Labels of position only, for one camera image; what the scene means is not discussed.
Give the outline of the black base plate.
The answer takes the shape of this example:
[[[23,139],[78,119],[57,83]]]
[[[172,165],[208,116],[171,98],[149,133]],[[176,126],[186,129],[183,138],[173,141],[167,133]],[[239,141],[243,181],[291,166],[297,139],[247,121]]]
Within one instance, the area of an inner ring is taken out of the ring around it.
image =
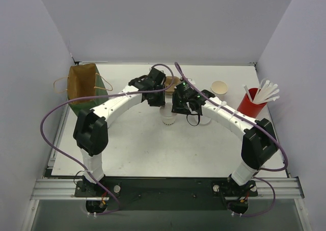
[[[238,186],[228,177],[116,178],[104,177],[100,183],[111,191],[85,179],[78,181],[74,196],[85,198],[91,213],[120,207],[123,211],[218,211],[228,203],[242,213],[248,197],[258,195],[256,183]]]

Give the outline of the brown cardboard cup carrier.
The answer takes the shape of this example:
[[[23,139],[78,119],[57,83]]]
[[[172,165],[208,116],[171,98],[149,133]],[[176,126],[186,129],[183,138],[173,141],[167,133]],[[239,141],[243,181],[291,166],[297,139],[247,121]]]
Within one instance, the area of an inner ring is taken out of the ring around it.
[[[167,76],[164,83],[164,87],[168,89],[165,90],[165,94],[172,95],[174,93],[175,87],[181,82],[180,78]]]

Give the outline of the translucent plastic lid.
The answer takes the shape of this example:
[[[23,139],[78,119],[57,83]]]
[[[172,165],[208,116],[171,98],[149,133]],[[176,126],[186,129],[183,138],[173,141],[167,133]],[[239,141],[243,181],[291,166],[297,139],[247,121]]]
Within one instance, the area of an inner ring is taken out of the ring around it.
[[[204,115],[196,115],[195,120],[197,125],[208,125],[211,122],[211,119]]]
[[[165,118],[174,118],[176,120],[176,113],[172,112],[172,104],[171,103],[166,103],[165,106],[161,106],[159,108],[159,113],[161,120]]]

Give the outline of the aluminium rail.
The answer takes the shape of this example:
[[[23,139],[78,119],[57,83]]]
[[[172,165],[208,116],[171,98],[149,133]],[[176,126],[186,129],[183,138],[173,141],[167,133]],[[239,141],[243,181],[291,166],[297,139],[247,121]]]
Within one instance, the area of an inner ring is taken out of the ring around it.
[[[264,178],[254,179],[258,192],[257,198],[272,199],[273,192],[277,199],[303,199],[304,192],[299,178]],[[32,191],[31,200],[73,200],[76,185],[72,179],[38,179]]]

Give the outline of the green paper bag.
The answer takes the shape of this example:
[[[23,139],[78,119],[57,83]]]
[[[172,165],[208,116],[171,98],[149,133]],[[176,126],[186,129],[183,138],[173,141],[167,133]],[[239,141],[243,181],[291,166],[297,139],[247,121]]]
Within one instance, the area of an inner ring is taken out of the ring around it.
[[[69,107],[75,115],[78,115],[81,110],[90,110],[105,103],[108,101],[108,97],[101,98],[100,96],[107,96],[109,91],[113,91],[112,85],[100,75],[94,63],[71,66],[68,75],[55,80],[53,85],[55,86],[60,80],[67,81],[67,88],[62,92],[67,93],[69,100],[91,97],[69,103]]]

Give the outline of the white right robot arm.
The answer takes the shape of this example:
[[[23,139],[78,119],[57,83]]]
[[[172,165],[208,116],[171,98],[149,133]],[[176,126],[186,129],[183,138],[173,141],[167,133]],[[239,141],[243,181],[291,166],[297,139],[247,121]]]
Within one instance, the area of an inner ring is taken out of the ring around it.
[[[210,118],[242,140],[240,165],[230,175],[239,186],[246,185],[278,150],[274,141],[257,128],[259,126],[275,137],[269,120],[259,121],[248,117],[228,106],[212,92],[202,90],[199,93],[185,81],[174,88],[172,112]]]

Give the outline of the translucent plastic lid on table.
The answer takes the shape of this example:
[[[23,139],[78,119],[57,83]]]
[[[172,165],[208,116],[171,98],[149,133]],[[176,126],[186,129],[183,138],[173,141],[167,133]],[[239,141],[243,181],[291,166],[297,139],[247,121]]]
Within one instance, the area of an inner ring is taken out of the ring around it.
[[[204,115],[196,115],[195,120],[197,125],[208,125],[211,122],[211,119]]]

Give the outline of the red cup with straws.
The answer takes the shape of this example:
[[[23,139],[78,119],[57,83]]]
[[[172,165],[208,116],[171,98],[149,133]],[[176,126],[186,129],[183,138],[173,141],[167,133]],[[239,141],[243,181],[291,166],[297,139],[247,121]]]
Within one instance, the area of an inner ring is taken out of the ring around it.
[[[269,102],[280,98],[278,84],[268,79],[263,79],[258,88],[249,89],[246,85],[244,85],[243,88],[245,90],[245,95],[237,110],[252,118],[256,118]]]

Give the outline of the white paper cup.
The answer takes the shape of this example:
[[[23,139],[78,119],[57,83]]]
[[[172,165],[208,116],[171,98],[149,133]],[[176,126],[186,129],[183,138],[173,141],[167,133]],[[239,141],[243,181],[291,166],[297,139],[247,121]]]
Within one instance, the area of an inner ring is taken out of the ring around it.
[[[174,118],[165,118],[162,120],[162,122],[164,125],[170,126],[175,123],[175,119]]]
[[[210,90],[214,93],[220,100],[225,100],[225,95],[228,92],[228,85],[223,81],[214,81],[211,84]]]

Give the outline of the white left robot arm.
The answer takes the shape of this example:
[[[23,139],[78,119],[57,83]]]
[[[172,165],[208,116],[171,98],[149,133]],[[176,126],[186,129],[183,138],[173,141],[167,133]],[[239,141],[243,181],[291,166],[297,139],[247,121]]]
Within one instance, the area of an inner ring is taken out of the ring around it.
[[[104,191],[102,152],[108,145],[108,128],[127,110],[144,101],[151,107],[165,105],[163,92],[166,75],[151,68],[148,75],[131,80],[119,95],[89,110],[81,110],[73,132],[73,138],[83,157],[83,181],[93,196]]]

